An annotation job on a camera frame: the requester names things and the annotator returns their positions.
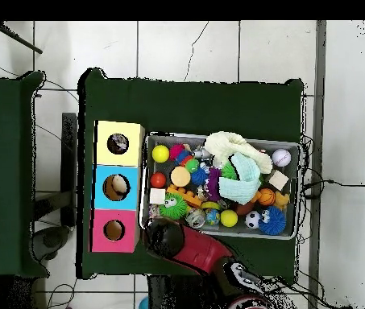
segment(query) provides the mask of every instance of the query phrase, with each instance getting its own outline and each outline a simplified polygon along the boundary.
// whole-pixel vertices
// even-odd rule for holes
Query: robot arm
[[[231,251],[215,238],[166,218],[155,218],[143,230],[143,243],[154,257],[164,258],[209,279],[218,309],[274,309]]]

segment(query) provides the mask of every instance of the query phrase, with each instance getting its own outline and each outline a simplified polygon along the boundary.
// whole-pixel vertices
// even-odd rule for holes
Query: green table
[[[0,275],[46,277],[31,255],[34,174],[32,97],[44,78],[0,79]]]
[[[146,131],[207,135],[232,131],[244,138],[299,142],[301,80],[286,84],[174,83],[106,79],[98,68],[79,80],[80,114],[77,273],[193,274],[178,265],[147,255],[141,242],[134,253],[90,253],[89,214],[92,181],[93,122],[134,122]],[[280,275],[292,282],[296,241],[221,237],[250,270]]]

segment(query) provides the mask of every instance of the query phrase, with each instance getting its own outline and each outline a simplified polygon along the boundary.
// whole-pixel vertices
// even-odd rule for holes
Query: white baseball
[[[272,161],[274,162],[274,165],[278,167],[285,167],[291,162],[291,155],[289,154],[289,151],[279,149],[272,155]]]

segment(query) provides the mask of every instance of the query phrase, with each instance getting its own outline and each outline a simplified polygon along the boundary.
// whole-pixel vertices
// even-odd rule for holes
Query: shape sorter box
[[[95,126],[97,127],[97,136],[93,137],[93,142],[97,144],[97,164],[140,166],[145,137],[145,129],[141,125],[126,122],[95,121]],[[115,154],[108,149],[108,140],[115,134],[123,135],[127,141],[127,150],[123,154]]]
[[[122,135],[115,140],[112,147],[112,136]],[[95,121],[93,143],[96,144],[93,154],[92,186],[94,198],[91,213],[91,252],[132,253],[139,240],[139,192],[141,178],[141,159],[143,152],[144,129],[141,125],[125,122]],[[125,150],[118,149],[126,141]],[[127,191],[120,200],[104,192],[104,186],[113,186],[114,175],[125,179]],[[106,232],[108,223],[115,222],[122,226],[122,234],[112,240]]]

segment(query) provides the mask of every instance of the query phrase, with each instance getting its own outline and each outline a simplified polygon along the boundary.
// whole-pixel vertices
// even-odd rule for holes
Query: pink box
[[[139,239],[139,224],[134,210],[104,210],[95,209],[92,246],[94,253],[133,253]],[[117,241],[108,239],[104,232],[105,225],[110,220],[119,220],[124,226],[122,238]]]

